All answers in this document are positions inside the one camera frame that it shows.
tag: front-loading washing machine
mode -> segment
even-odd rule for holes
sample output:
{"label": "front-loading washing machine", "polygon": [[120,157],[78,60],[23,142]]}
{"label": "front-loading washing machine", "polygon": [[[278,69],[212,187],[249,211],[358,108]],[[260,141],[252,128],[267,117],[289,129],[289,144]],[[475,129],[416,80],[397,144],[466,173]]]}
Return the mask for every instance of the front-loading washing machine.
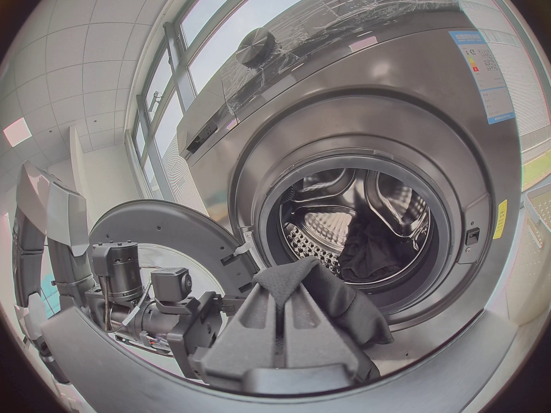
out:
{"label": "front-loading washing machine", "polygon": [[[513,241],[520,144],[458,0],[303,0],[247,35],[194,102],[216,92],[208,120],[184,115],[180,154],[259,268],[315,256],[368,293],[395,337],[373,359],[423,357],[481,313]],[[342,267],[365,220],[398,266]]]}

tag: cable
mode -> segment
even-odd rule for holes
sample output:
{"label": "cable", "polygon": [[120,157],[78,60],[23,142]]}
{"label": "cable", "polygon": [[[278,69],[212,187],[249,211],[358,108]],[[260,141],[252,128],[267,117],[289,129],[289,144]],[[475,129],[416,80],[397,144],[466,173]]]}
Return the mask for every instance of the cable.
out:
{"label": "cable", "polygon": [[[132,321],[134,319],[134,317],[136,316],[136,314],[139,312],[139,310],[141,308],[141,305],[143,304],[143,302],[145,301],[145,298],[149,294],[149,289],[150,288],[151,288],[151,278],[149,278],[149,281],[147,282],[147,286],[145,287],[145,292],[141,296],[140,300],[138,301],[138,304],[134,307],[132,312],[130,312],[128,314],[128,316],[124,320],[122,320],[122,323],[119,327],[117,327],[116,329],[113,329],[113,330],[106,330],[105,333],[114,334],[114,333],[118,332],[119,330],[121,330],[123,327],[128,326],[128,323],[130,323],[130,321]],[[107,292],[105,293],[105,301],[107,302]]]}
{"label": "cable", "polygon": [[105,277],[105,331],[109,329],[109,277]]}

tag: metal bracket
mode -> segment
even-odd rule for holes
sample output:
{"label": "metal bracket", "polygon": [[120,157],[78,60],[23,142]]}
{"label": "metal bracket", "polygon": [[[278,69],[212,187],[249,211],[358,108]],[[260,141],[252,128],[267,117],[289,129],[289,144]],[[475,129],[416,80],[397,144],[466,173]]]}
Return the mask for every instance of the metal bracket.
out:
{"label": "metal bracket", "polygon": [[241,254],[244,254],[245,252],[249,251],[251,254],[252,259],[258,266],[259,270],[266,269],[266,265],[260,255],[258,254],[258,251],[255,246],[254,239],[252,237],[252,231],[246,231],[243,233],[243,237],[245,238],[245,243],[241,246],[238,246],[237,249],[234,251],[233,255],[234,257],[239,256]]}

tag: gray metal casing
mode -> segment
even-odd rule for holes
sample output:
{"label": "gray metal casing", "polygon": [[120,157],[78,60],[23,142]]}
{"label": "gray metal casing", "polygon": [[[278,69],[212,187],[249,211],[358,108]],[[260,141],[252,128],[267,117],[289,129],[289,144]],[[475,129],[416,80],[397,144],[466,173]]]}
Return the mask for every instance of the gray metal casing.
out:
{"label": "gray metal casing", "polygon": [[[188,157],[210,216],[237,238],[253,232],[258,251],[269,242],[262,233],[266,197],[306,161],[318,161],[323,170],[331,167],[320,156],[384,159],[429,185],[449,220],[447,267],[438,293],[389,315],[396,341],[374,347],[373,359],[422,357],[485,307],[506,262],[520,203],[516,123],[488,124],[478,87],[449,34],[472,24],[454,11],[411,17],[415,23],[389,27],[394,38],[388,41],[345,57],[329,54],[332,64],[320,59],[317,67],[312,58],[296,70],[309,76],[255,98],[248,107],[258,100],[256,111]],[[511,211],[502,236],[492,239],[505,200]],[[480,228],[480,241],[467,251],[463,239],[472,227]],[[269,264],[265,252],[263,258]]]}

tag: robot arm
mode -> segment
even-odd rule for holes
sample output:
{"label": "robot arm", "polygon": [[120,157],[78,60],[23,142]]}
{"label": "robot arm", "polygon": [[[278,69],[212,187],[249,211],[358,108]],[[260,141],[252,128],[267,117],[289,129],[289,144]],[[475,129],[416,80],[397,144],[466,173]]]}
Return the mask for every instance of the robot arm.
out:
{"label": "robot arm", "polygon": [[[49,320],[40,298],[46,238],[61,306],[61,312]],[[247,254],[234,251],[222,265],[243,280],[241,271],[249,267],[243,257]],[[66,354],[75,350],[74,338],[58,334],[60,329],[71,331],[64,323],[73,319],[69,314],[74,311],[91,321],[82,327],[90,338],[103,331],[112,341],[105,334],[115,333],[152,351],[171,352],[185,377],[203,379],[214,387],[306,393],[313,389],[312,383],[335,389],[368,375],[362,366],[366,355],[332,326],[302,286],[287,301],[284,326],[276,326],[273,298],[259,285],[247,298],[211,291],[196,299],[189,296],[192,281],[186,268],[162,268],[151,273],[144,288],[138,244],[117,240],[89,249],[86,200],[29,162],[23,165],[17,189],[13,274],[15,309],[23,331],[55,378],[63,383],[71,380],[77,389],[89,384],[89,378],[85,374],[67,378],[54,359],[67,362]],[[148,295],[151,286],[154,298]],[[219,338],[222,312],[235,316]],[[276,338],[276,331],[284,335]],[[78,353],[86,361],[84,355],[96,351],[80,342]]]}

